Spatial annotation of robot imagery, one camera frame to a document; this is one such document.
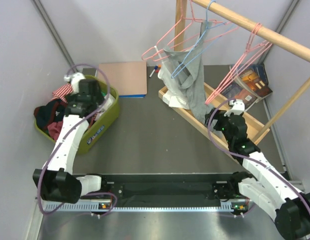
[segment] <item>white cloth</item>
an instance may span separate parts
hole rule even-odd
[[[110,106],[114,103],[114,101],[115,101],[115,98],[112,95],[109,95],[109,98],[107,99],[105,105],[97,113],[95,121],[97,121],[103,115],[103,113],[105,113],[106,110],[110,108]]]
[[[168,89],[162,100],[171,108],[190,109],[187,97],[179,89],[176,79],[171,78],[173,70],[174,69],[169,61],[165,61],[161,64],[161,68],[158,72],[158,78],[163,80]]]

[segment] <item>black cloth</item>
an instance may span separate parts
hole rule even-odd
[[[63,121],[67,103],[61,99],[54,99],[45,106],[39,106],[34,110],[36,125],[42,131],[46,131],[48,125],[53,122]]]

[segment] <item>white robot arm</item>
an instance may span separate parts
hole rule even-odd
[[[102,177],[99,175],[75,178],[73,163],[81,139],[89,127],[88,121],[83,119],[94,111],[104,98],[98,82],[85,79],[80,72],[74,73],[65,80],[70,82],[73,93],[68,101],[62,129],[53,152],[60,146],[44,172],[40,195],[43,200],[74,204],[81,196],[98,191],[102,186]],[[33,173],[36,186],[41,173],[42,169],[36,169]]]
[[[222,131],[230,152],[248,172],[235,172],[227,186],[228,198],[242,195],[251,199],[274,221],[284,239],[298,239],[310,234],[310,214],[300,196],[310,207],[310,193],[294,187],[267,161],[261,150],[248,138],[244,117],[245,105],[241,100],[229,103],[228,111],[218,110],[212,119],[214,129]]]

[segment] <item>wooden rod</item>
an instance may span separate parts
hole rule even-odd
[[[193,0],[193,2],[202,6],[203,8],[207,8],[211,0]],[[253,28],[256,25],[256,22],[249,20],[248,18],[242,15],[239,15],[234,11],[231,11],[226,7],[223,7],[222,5],[219,5],[216,2],[213,2],[209,6],[209,10],[250,32],[253,30]],[[293,40],[290,40],[289,38],[283,35],[280,35],[279,33],[274,32],[264,26],[262,26],[259,29],[259,31],[257,32],[257,35],[310,63],[310,49],[309,48]]]
[[[176,15],[175,24],[181,19],[181,16],[186,17],[187,0],[176,0]],[[181,19],[179,24],[175,27],[175,37],[185,29],[185,19]],[[174,45],[179,44],[184,41],[184,33],[182,32],[174,41]],[[174,47],[174,51],[182,51],[183,44]]]
[[[253,138],[255,142],[277,119],[279,119],[283,113],[310,87],[310,77],[306,82],[294,93],[293,96],[281,107],[281,109],[265,124],[265,126],[257,133]]]

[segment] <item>blue wire hanger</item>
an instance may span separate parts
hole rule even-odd
[[[210,1],[210,3],[208,4],[207,8],[206,8],[206,22],[208,23],[209,21],[209,17],[208,17],[208,11],[209,11],[209,8],[211,6],[212,3],[216,3],[215,0],[212,0]],[[199,43],[199,41],[202,39],[202,37],[205,35],[206,31],[208,31],[209,29],[213,29],[213,28],[217,28],[221,25],[224,25],[226,22],[223,22],[223,23],[220,23],[220,24],[217,24],[215,26],[211,26],[209,27],[208,24],[206,24],[206,27],[205,27],[205,30],[204,32],[201,34],[201,36],[198,38],[198,40],[196,41],[196,43],[193,45],[193,47],[191,48],[191,50],[187,53],[187,55],[184,57],[182,63],[180,63],[176,69],[172,72],[172,74],[170,75],[170,77],[173,79],[175,78],[181,71],[183,71],[183,69],[188,65],[190,64],[194,59],[196,59],[197,57],[199,57],[203,52],[205,52],[212,44],[214,44],[218,39],[220,39],[220,37],[222,36],[219,36],[218,38],[214,39],[207,47],[205,47],[198,55],[196,55],[192,60],[190,60],[188,63],[186,63],[177,73],[176,71],[185,63],[185,60],[186,58],[191,54],[191,52],[194,50],[194,48],[196,47],[196,45]],[[227,30],[226,32],[228,32],[229,30],[231,30],[231,28],[234,26],[234,24],[232,24]]]

